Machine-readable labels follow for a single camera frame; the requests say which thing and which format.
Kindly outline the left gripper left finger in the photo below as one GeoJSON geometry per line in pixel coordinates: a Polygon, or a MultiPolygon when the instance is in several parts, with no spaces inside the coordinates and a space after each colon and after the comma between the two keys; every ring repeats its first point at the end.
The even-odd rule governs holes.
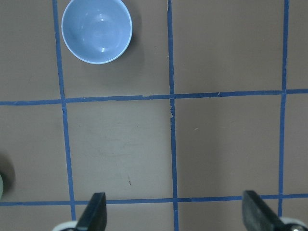
{"type": "Polygon", "coordinates": [[[97,192],[91,197],[75,229],[77,231],[104,231],[106,224],[106,195],[104,192],[97,192]]]}

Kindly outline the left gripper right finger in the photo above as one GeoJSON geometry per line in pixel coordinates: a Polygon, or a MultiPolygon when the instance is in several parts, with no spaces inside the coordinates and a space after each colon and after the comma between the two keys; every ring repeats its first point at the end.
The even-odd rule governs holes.
{"type": "Polygon", "coordinates": [[[261,197],[251,190],[243,192],[242,219],[247,231],[283,231],[285,227],[261,197]]]}

